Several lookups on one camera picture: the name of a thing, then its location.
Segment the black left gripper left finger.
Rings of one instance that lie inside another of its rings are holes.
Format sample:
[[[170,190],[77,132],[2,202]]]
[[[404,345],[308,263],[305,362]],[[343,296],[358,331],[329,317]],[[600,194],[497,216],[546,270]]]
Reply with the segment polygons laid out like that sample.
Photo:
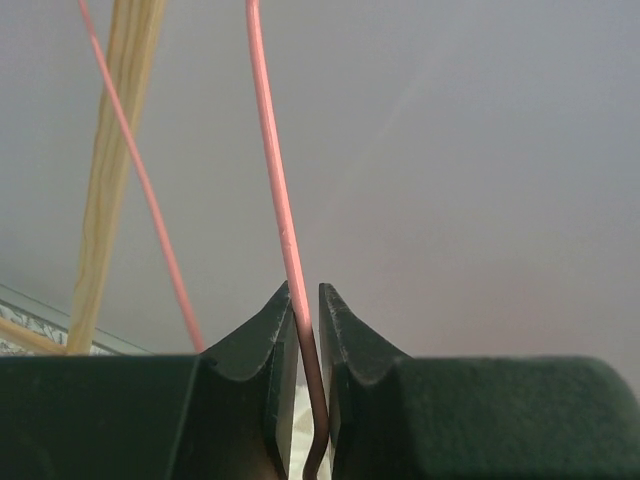
[[[5,479],[284,479],[298,347],[289,289],[197,355],[5,357]]]

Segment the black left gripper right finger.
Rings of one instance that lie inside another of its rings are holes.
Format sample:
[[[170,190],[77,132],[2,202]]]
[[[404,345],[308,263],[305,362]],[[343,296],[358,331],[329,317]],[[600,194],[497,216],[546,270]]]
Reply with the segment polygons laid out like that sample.
[[[319,287],[336,479],[635,479],[639,403],[585,356],[410,356]]]

